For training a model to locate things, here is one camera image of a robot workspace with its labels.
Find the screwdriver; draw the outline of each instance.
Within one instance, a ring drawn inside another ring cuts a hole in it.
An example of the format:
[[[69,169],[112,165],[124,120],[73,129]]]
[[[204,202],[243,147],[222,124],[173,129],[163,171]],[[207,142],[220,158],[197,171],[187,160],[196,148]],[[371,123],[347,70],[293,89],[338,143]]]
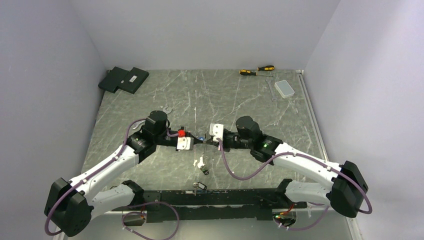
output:
[[[264,74],[258,74],[257,72],[242,69],[238,72],[239,74],[243,76],[265,76],[265,77],[272,77],[272,75],[264,75]]]
[[[272,71],[274,69],[275,67],[273,65],[261,66],[257,68],[258,71]]]

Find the gray marble table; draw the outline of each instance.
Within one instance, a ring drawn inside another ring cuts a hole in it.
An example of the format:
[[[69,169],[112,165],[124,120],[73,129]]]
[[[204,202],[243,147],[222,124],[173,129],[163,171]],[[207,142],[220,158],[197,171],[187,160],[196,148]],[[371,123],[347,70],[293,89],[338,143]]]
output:
[[[236,120],[248,115],[259,123],[264,133],[322,157],[305,95],[294,70],[270,72],[272,84],[287,80],[295,91],[292,97],[283,99],[275,90],[277,102],[271,101],[267,77],[241,76],[238,70],[150,70],[149,73],[135,94],[122,90],[105,92],[83,172],[122,143],[130,122],[147,117],[151,111],[164,106],[173,108],[168,114],[172,129],[185,126],[196,136],[203,136],[209,131],[210,123],[220,123],[236,131]],[[154,154],[111,181],[105,189],[125,180],[133,180],[145,190],[189,190],[198,181],[208,189],[276,188],[284,178],[310,181],[293,170],[271,165],[249,180],[236,180],[228,174],[220,152],[213,146],[206,149],[205,161],[210,174],[204,175],[194,166],[203,152],[203,144],[195,145],[193,151],[180,152],[174,147],[158,146]],[[233,149],[226,158],[238,176],[247,176],[262,164],[248,150]]]

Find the wrench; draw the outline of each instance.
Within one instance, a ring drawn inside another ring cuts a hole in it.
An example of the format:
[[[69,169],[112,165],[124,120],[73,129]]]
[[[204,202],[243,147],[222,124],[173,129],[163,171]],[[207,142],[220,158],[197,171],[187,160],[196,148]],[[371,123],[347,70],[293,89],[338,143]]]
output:
[[[271,86],[272,79],[266,79],[265,81],[266,83],[268,83],[269,90],[271,91],[271,96],[272,96],[271,101],[277,102],[277,97],[274,94],[273,86]]]
[[[170,108],[169,106],[165,106],[164,108],[162,108],[162,111],[166,114],[170,114],[172,112],[172,108]]]

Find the table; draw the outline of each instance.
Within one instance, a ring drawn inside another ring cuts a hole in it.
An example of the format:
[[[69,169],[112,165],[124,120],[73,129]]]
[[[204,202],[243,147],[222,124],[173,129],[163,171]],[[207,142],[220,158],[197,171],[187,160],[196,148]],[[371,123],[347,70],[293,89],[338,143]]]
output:
[[[299,74],[295,70],[274,70],[272,84],[287,80],[295,94],[271,101],[264,76],[242,76],[238,70],[150,70],[147,80],[135,94],[118,90],[105,92],[82,171],[109,156],[122,143],[125,129],[132,121],[147,117],[153,110],[170,106],[170,126],[185,126],[195,136],[204,136],[210,123],[224,124],[236,132],[239,117],[251,116],[261,130],[310,155],[322,158],[322,148],[315,131]],[[194,182],[208,189],[276,188],[290,178],[311,182],[291,169],[268,165],[257,176],[239,181],[225,169],[220,152],[208,146],[204,160],[209,175],[204,175],[195,160],[204,145],[192,151],[176,152],[174,147],[158,146],[141,164],[111,181],[104,190],[125,180],[133,180],[145,190],[191,190]],[[261,166],[246,149],[232,149],[226,154],[228,165],[238,176],[247,176]]]

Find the robotic arm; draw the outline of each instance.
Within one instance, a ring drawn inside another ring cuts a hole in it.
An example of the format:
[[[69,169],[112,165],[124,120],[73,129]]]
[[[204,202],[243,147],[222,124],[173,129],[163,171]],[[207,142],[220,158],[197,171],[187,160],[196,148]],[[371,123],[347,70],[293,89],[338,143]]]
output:
[[[177,151],[192,150],[195,144],[217,146],[228,172],[239,180],[250,179],[267,164],[271,164],[293,169],[316,181],[307,183],[284,179],[275,194],[290,204],[311,202],[328,205],[340,214],[354,218],[361,211],[359,207],[364,197],[368,203],[365,195],[368,186],[355,164],[346,161],[339,165],[301,152],[278,138],[263,134],[259,125],[249,116],[240,117],[236,121],[237,132],[224,129],[222,124],[212,123],[209,130],[212,137],[206,141],[194,137],[184,127],[178,131],[170,130],[168,116],[163,111],[152,111],[141,129],[128,137],[130,127],[124,143],[105,160],[69,181],[59,178],[52,184],[44,209],[47,216],[46,233],[57,234],[48,229],[48,223],[52,220],[66,235],[72,237],[81,232],[92,219],[107,211],[145,203],[144,190],[131,180],[107,191],[101,189],[154,153],[157,145],[175,147]],[[230,149],[250,149],[250,154],[264,165],[251,176],[235,176],[224,154]]]

